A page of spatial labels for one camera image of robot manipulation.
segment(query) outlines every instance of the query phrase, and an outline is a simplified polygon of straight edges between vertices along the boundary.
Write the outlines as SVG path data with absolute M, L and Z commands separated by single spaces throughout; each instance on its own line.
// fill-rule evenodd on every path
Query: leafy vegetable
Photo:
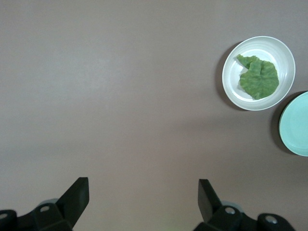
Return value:
M 239 84 L 255 100 L 270 96 L 279 85 L 277 70 L 273 63 L 256 56 L 237 56 L 248 71 L 241 74 Z

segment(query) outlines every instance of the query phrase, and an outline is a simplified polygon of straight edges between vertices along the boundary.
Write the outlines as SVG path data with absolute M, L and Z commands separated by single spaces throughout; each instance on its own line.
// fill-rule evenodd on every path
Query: white plate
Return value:
M 272 95 L 254 100 L 241 88 L 240 74 L 246 72 L 247 69 L 237 61 L 238 54 L 255 55 L 275 65 L 279 85 Z M 264 110 L 281 101 L 289 92 L 294 77 L 295 61 L 290 49 L 278 39 L 268 36 L 253 37 L 240 43 L 229 54 L 222 70 L 222 84 L 229 99 L 238 107 L 250 111 Z
M 292 100 L 282 113 L 279 133 L 293 153 L 308 156 L 308 92 Z

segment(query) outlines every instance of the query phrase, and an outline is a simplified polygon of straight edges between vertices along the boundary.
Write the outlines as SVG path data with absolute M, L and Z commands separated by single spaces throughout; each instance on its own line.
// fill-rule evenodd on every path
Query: plate rim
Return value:
M 281 44 L 288 50 L 288 52 L 290 53 L 291 58 L 292 58 L 292 63 L 293 63 L 293 68 L 294 68 L 294 74 L 293 74 L 293 76 L 292 76 L 292 81 L 291 81 L 290 87 L 288 88 L 288 90 L 286 91 L 286 93 L 285 93 L 276 103 L 274 103 L 274 104 L 272 104 L 272 105 L 270 105 L 270 106 L 268 106 L 268 107 L 261 108 L 261 109 L 251 109 L 251 108 L 249 108 L 249 107 L 245 107 L 245 106 L 239 105 L 237 102 L 235 102 L 235 101 L 228 95 L 228 93 L 227 93 L 227 91 L 226 91 L 226 88 L 227 88 L 227 87 L 226 87 L 225 84 L 224 84 L 224 72 L 225 72 L 226 63 L 227 63 L 227 61 L 231 58 L 231 55 L 233 54 L 234 50 L 236 50 L 238 47 L 240 47 L 243 43 L 246 43 L 246 42 L 248 42 L 248 41 L 250 41 L 250 40 L 252 40 L 252 39 L 259 39 L 259 38 L 267 38 L 267 39 L 276 40 L 276 41 L 278 41 L 279 43 L 281 43 Z M 224 91 L 225 91 L 227 97 L 229 98 L 229 100 L 230 100 L 233 104 L 235 104 L 236 106 L 238 106 L 238 107 L 240 107 L 240 108 L 242 108 L 242 109 L 245 109 L 245 110 L 247 110 L 247 111 L 262 111 L 262 110 L 266 110 L 266 109 L 269 109 L 269 108 L 275 106 L 276 104 L 278 104 L 281 100 L 283 100 L 283 99 L 286 97 L 286 95 L 289 93 L 291 87 L 293 86 L 294 79 L 295 79 L 295 74 L 296 74 L 295 59 L 294 59 L 294 56 L 293 56 L 293 54 L 292 54 L 290 48 L 289 48 L 285 43 L 283 43 L 281 40 L 279 40 L 279 39 L 277 39 L 277 38 L 274 38 L 274 37 L 271 37 L 271 36 L 255 36 L 255 37 L 251 37 L 251 38 L 248 38 L 248 39 L 246 39 L 246 40 L 240 42 L 238 45 L 236 45 L 236 46 L 232 49 L 232 51 L 229 53 L 229 55 L 227 56 L 227 58 L 226 58 L 226 60 L 225 60 L 225 62 L 224 62 L 224 65 L 223 65 L 223 68 L 222 68 L 222 73 L 221 73 L 222 76 L 221 76 L 221 77 L 222 77 L 222 85 L 223 85 Z
M 294 99 L 292 99 L 287 105 L 286 107 L 284 108 L 281 116 L 280 116 L 280 119 L 279 119 L 279 136 L 280 136 L 280 139 L 282 140 L 283 144 L 285 145 L 285 147 L 290 150 L 291 152 L 295 153 L 296 155 L 300 155 L 300 156 L 304 156 L 304 157 L 308 157 L 308 154 L 307 155 L 304 155 L 304 154 L 301 154 L 301 153 L 298 153 L 298 152 L 295 152 L 294 150 L 291 150 L 289 148 L 289 146 L 286 145 L 286 142 L 283 140 L 283 137 L 282 137 L 282 134 L 281 134 L 281 126 L 282 126 L 282 117 L 283 115 L 285 114 L 286 110 L 288 110 L 288 107 L 292 104 L 295 103 L 296 100 L 298 100 L 300 97 L 303 97 L 303 95 L 308 95 L 308 91 L 305 91 L 301 94 L 299 94 L 298 96 L 296 96 Z

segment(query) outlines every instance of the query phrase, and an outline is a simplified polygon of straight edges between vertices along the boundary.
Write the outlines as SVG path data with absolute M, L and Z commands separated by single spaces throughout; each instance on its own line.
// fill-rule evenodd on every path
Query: teal plate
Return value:
M 279 132 L 291 152 L 308 156 L 308 92 L 287 105 L 280 118 Z

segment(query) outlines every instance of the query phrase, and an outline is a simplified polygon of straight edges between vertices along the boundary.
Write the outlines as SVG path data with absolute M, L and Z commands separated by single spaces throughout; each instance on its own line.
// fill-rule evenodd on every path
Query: tabletop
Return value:
M 308 89 L 306 0 L 0 0 L 0 209 L 23 215 L 88 177 L 75 231 L 192 231 L 198 180 L 253 219 L 308 229 L 308 158 L 278 123 Z M 241 41 L 281 40 L 296 64 L 277 105 L 226 96 Z

